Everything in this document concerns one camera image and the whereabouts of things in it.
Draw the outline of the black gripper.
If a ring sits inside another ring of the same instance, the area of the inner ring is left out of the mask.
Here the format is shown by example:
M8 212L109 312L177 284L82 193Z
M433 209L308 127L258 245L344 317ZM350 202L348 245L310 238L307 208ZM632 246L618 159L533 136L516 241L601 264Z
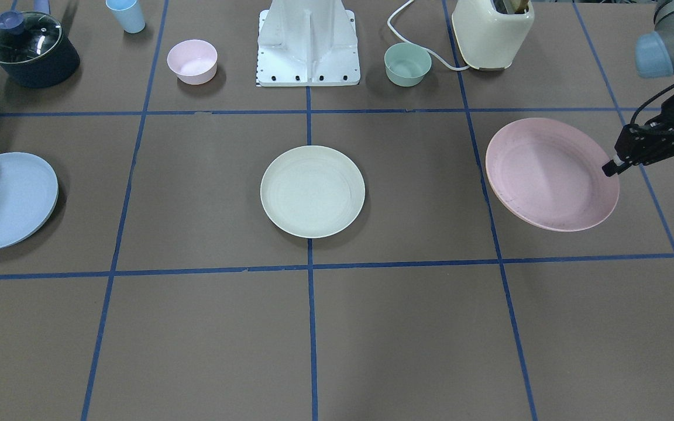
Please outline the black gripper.
M674 94L663 101L655 117L643 125L636 122L645 107L669 91L674 91L674 84L645 101L623 126L614 146L614 159L601 166L607 178L620 175L634 165L650 165L674 157Z

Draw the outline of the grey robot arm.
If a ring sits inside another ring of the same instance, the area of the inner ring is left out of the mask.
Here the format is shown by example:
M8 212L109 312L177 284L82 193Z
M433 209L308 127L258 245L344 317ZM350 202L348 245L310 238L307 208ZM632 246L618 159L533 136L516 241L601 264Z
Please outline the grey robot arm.
M642 35L635 45L635 67L640 77L655 79L674 75L674 1L658 1L654 11L654 29ZM639 106L630 122L621 129L614 146L614 157L603 165L603 173L612 177L631 166L650 165L674 157L674 84L650 98L666 96L661 111L639 125Z

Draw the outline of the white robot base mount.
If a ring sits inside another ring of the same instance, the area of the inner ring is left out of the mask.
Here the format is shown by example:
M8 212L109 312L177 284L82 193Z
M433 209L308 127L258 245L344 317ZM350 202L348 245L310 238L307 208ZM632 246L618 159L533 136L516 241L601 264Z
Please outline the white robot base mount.
M342 87L360 82L356 16L342 1L272 1L257 22L258 86Z

